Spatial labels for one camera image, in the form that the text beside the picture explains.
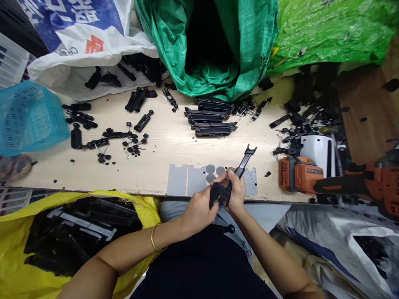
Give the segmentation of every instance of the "plastic bag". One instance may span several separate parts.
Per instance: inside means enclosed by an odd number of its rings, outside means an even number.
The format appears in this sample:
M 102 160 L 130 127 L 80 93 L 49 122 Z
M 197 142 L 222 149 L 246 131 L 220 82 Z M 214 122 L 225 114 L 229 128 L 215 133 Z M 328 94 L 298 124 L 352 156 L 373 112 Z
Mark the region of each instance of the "plastic bag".
M 397 298 L 397 226 L 378 216 L 334 207 L 292 205 L 277 227 L 311 254 L 323 257 L 369 298 Z
M 157 207 L 159 202 L 153 197 L 131 196 L 117 191 L 94 191 L 89 193 L 59 192 L 36 201 L 9 215 L 0 217 L 0 292 L 2 299 L 55 298 L 70 277 L 55 276 L 24 261 L 25 243 L 33 218 L 41 211 L 55 208 L 78 199 L 96 197 L 119 197 L 133 202 L 143 229 L 160 222 Z M 114 299 L 123 299 L 133 290 L 134 285 L 156 258 L 153 254 L 138 263 L 129 272 L 118 278 L 113 294 Z
M 381 64 L 399 24 L 391 0 L 280 0 L 278 49 L 267 76 L 306 64 Z
M 136 0 L 177 89 L 225 101 L 248 96 L 263 78 L 278 33 L 277 0 Z
M 159 57 L 145 33 L 130 26 L 131 0 L 18 1 L 52 52 L 28 66 L 32 81 L 77 101 L 154 85 L 122 63 L 137 78 L 131 81 L 116 66 L 123 55 Z M 107 71 L 115 74 L 122 87 L 102 82 L 94 90 L 85 87 L 95 66 L 101 67 L 102 75 Z

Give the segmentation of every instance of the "hand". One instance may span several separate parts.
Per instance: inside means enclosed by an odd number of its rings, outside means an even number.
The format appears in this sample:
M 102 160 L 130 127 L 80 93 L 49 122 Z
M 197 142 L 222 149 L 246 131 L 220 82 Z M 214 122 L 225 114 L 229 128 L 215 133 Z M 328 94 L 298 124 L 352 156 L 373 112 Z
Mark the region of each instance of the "hand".
M 244 199 L 246 188 L 244 177 L 239 179 L 238 176 L 230 169 L 217 179 L 214 179 L 211 183 L 211 186 L 217 182 L 222 183 L 224 187 L 227 187 L 229 182 L 232 182 L 233 184 L 229 205 L 226 207 L 227 202 L 223 202 L 226 210 L 232 215 L 237 215 L 238 213 L 245 211 Z
M 189 238 L 199 233 L 215 220 L 219 203 L 215 202 L 212 209 L 209 210 L 210 190 L 211 187 L 207 187 L 205 190 L 195 193 L 184 213 L 179 216 L 185 237 Z

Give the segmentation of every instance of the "yellow plastic bag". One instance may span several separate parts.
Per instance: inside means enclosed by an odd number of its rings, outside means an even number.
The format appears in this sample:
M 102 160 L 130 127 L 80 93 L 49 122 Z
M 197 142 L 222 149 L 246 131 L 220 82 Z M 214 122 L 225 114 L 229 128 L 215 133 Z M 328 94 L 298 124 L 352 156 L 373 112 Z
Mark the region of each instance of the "yellow plastic bag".
M 70 277 L 57 277 L 51 272 L 24 265 L 25 259 L 32 255 L 24 254 L 29 229 L 34 216 L 39 212 L 90 196 L 119 197 L 133 202 L 143 229 L 154 226 L 160 221 L 158 215 L 160 202 L 157 199 L 149 196 L 132 196 L 117 191 L 58 192 L 15 213 L 0 217 L 0 298 L 52 299 L 61 292 Z M 149 256 L 121 276 L 116 284 L 113 298 L 122 299 L 128 296 L 156 257 L 157 254 Z

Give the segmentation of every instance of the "red logo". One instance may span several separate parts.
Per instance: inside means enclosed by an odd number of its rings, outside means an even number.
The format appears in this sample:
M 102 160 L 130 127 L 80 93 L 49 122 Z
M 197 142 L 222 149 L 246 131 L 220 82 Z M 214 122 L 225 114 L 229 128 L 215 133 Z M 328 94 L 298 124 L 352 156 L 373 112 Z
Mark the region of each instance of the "red logo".
M 87 39 L 86 53 L 95 53 L 103 51 L 104 42 L 91 34 L 91 40 Z

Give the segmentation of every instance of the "table surface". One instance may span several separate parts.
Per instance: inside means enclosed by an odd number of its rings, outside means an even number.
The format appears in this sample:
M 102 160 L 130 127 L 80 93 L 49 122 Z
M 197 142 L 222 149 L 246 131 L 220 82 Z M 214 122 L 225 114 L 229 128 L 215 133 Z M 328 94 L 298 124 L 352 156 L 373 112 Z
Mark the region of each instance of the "table surface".
M 144 133 L 149 134 L 148 143 L 143 147 L 140 157 L 128 156 L 123 150 L 122 139 L 111 139 L 106 154 L 112 155 L 108 166 L 97 162 L 96 150 L 75 150 L 67 139 L 42 152 L 29 153 L 38 163 L 24 178 L 9 183 L 12 187 L 65 189 L 73 191 L 112 190 L 130 194 L 166 196 L 169 165 L 194 165 L 196 168 L 213 164 L 215 166 L 237 167 L 241 162 L 248 144 L 250 148 L 258 147 L 250 158 L 247 168 L 256 168 L 258 195 L 247 200 L 308 202 L 310 196 L 301 193 L 287 193 L 278 186 L 278 163 L 273 150 L 279 143 L 276 131 L 269 124 L 286 112 L 281 108 L 292 95 L 292 82 L 282 78 L 272 89 L 254 96 L 260 103 L 269 96 L 273 101 L 262 111 L 258 120 L 246 125 L 251 116 L 245 116 L 238 122 L 238 129 L 227 138 L 195 137 L 184 107 L 197 109 L 194 100 L 178 91 L 170 90 L 179 108 L 172 112 L 172 106 L 161 97 L 161 88 L 154 88 L 157 98 L 148 98 L 139 113 L 129 113 L 124 109 L 130 92 L 108 95 L 91 101 L 91 111 L 98 128 L 82 130 L 83 144 L 101 138 L 106 128 L 115 132 L 126 132 L 126 122 L 135 125 L 141 117 L 154 110 L 151 120 L 138 133 L 139 139 Z M 228 122 L 238 121 L 239 116 L 232 115 Z M 278 128 L 288 127 L 289 121 Z

